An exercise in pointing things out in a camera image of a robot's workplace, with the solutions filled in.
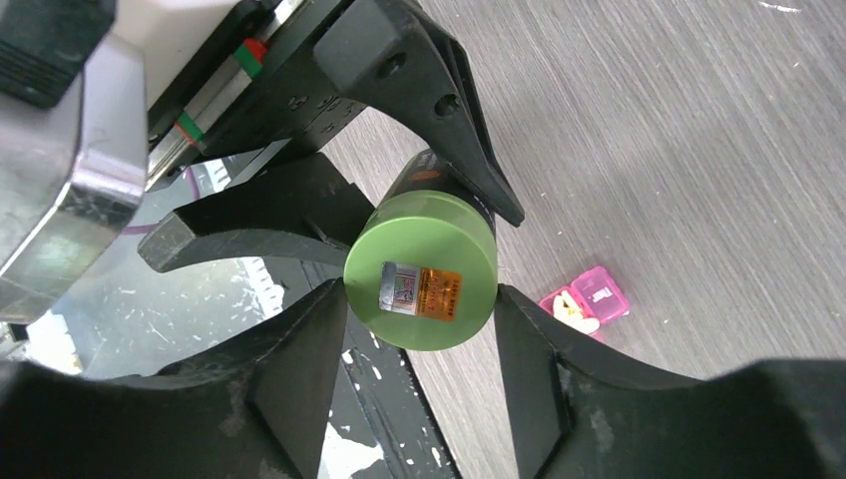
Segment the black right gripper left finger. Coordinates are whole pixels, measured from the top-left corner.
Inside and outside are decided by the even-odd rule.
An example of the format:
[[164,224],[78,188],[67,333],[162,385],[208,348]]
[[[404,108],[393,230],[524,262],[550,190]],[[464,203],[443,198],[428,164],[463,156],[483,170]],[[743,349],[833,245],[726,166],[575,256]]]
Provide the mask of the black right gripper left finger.
[[150,376],[1,365],[5,478],[314,478],[347,319],[331,279]]

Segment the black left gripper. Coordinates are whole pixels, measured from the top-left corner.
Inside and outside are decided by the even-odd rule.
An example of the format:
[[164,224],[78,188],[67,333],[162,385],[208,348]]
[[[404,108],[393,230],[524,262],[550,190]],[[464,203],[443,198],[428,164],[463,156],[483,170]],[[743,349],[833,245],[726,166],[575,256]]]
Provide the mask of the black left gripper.
[[[365,104],[425,141],[495,214],[523,222],[466,52],[416,2],[235,1],[223,12],[148,109],[148,188],[208,160],[309,155]],[[341,266],[373,212],[316,153],[171,211],[138,253],[157,272],[249,256]]]

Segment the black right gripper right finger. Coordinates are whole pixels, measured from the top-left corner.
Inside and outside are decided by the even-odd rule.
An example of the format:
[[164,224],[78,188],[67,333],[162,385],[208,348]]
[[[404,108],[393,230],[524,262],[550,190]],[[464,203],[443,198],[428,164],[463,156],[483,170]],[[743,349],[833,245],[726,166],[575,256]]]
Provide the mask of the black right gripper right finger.
[[699,380],[629,357],[509,285],[495,305],[523,478],[841,478],[845,364],[766,359]]

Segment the green pill bottle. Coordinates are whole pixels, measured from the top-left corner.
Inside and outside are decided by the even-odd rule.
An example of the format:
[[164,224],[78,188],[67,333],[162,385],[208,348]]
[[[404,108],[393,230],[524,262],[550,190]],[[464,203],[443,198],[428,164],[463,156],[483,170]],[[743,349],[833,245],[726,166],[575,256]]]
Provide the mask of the green pill bottle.
[[415,351],[459,345],[493,312],[494,215],[446,162],[422,151],[353,244],[343,282],[352,311],[377,338]]

